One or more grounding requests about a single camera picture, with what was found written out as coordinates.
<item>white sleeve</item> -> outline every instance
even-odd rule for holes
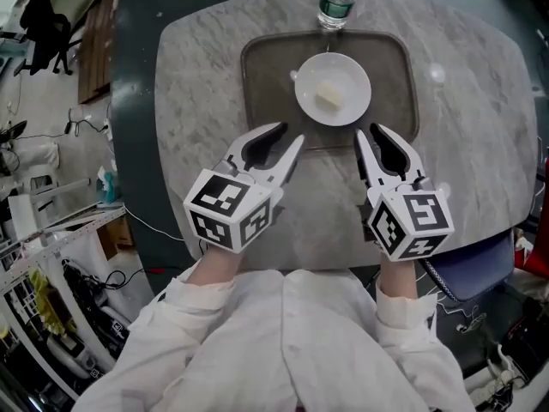
[[[182,374],[232,289],[233,282],[198,287],[173,279],[164,300],[142,309],[115,367],[84,392],[73,412],[149,410]]]
[[[377,340],[430,409],[475,411],[454,355],[426,320],[436,314],[437,295],[390,298],[377,283]]]

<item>blue chair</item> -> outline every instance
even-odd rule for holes
[[[512,229],[419,262],[455,302],[476,298],[513,273],[515,246]]]

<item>hand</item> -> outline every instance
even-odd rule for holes
[[[187,283],[208,285],[229,282],[237,274],[243,256],[243,252],[233,253],[215,245],[209,245],[195,271],[187,279]]]
[[[390,298],[418,299],[415,279],[415,264],[413,261],[393,263],[384,253],[381,254],[379,286],[384,294]]]

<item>white plate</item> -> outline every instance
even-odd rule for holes
[[[315,55],[305,61],[292,78],[299,105],[320,124],[333,127],[351,124],[370,105],[371,85],[368,75],[360,64],[346,55],[333,52]],[[329,108],[318,101],[317,87],[324,80],[341,93],[341,108]]]

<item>white shirt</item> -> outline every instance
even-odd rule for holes
[[[437,296],[377,306],[349,271],[251,271],[198,287],[186,270],[131,325],[84,411],[473,411],[426,320]]]

